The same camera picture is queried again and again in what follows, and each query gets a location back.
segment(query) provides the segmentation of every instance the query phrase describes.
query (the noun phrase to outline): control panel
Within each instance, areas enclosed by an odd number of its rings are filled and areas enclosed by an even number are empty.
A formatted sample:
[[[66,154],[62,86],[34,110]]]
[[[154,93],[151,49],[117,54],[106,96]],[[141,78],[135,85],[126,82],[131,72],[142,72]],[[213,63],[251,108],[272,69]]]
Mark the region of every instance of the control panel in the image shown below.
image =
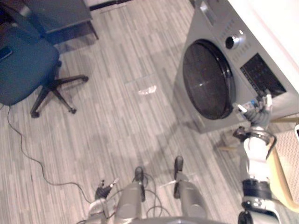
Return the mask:
[[[259,54],[249,59],[240,70],[258,94],[266,89],[270,90],[272,97],[286,92]]]

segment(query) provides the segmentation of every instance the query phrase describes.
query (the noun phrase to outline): washing machine door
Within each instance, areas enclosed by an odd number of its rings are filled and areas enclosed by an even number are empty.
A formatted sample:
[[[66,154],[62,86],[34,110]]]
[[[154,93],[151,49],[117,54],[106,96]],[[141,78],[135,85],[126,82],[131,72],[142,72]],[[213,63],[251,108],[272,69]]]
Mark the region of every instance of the washing machine door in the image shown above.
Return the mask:
[[[184,55],[184,83],[191,102],[207,119],[223,119],[233,110],[235,83],[221,51],[208,40],[197,40]]]

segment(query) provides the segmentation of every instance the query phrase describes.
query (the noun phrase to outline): chair caster wheel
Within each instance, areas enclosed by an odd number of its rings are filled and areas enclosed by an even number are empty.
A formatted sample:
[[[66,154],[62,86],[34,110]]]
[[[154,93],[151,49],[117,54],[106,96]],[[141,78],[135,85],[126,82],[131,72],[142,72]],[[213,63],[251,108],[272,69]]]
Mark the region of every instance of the chair caster wheel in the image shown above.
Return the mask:
[[[83,82],[87,82],[89,80],[89,77],[88,76],[84,76],[83,78],[82,78],[82,81]]]
[[[69,110],[69,112],[72,113],[72,114],[74,114],[74,113],[77,112],[77,110],[72,108],[71,110]]]
[[[39,112],[33,112],[31,113],[32,118],[39,118]]]

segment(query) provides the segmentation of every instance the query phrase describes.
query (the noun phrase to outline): blue office chair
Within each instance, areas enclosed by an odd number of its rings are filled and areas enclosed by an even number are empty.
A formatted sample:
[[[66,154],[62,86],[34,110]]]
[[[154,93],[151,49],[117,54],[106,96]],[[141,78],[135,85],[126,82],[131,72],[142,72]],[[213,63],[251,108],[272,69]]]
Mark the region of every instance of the blue office chair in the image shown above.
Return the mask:
[[[69,112],[75,113],[76,109],[68,105],[57,87],[78,79],[87,82],[88,77],[55,79],[61,67],[59,52],[43,38],[42,27],[30,9],[26,5],[19,6],[15,9],[0,3],[0,7],[17,22],[0,25],[0,103],[14,105],[42,85],[30,111],[31,117],[39,117],[37,109],[50,91]]]

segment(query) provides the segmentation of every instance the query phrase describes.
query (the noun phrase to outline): chair base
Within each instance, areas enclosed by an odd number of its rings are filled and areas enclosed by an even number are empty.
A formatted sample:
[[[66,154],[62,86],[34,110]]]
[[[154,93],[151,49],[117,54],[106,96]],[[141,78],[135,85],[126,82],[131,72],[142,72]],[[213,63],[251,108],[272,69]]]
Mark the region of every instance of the chair base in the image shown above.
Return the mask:
[[[52,82],[49,82],[49,83],[43,85],[43,88],[42,88],[41,92],[39,93],[32,109],[30,111],[31,117],[38,118],[40,116],[39,112],[37,112],[37,109],[50,91],[54,93],[54,95],[60,100],[60,102],[63,103],[63,105],[68,109],[68,111],[70,113],[73,113],[73,114],[76,113],[77,110],[70,107],[70,105],[65,101],[65,99],[61,96],[61,94],[57,90],[57,87],[65,84],[65,83],[76,81],[78,79],[81,79],[83,82],[87,82],[89,78],[84,75],[78,75],[78,76],[73,76],[73,77],[68,77],[68,78],[56,79],[56,80],[53,80]]]

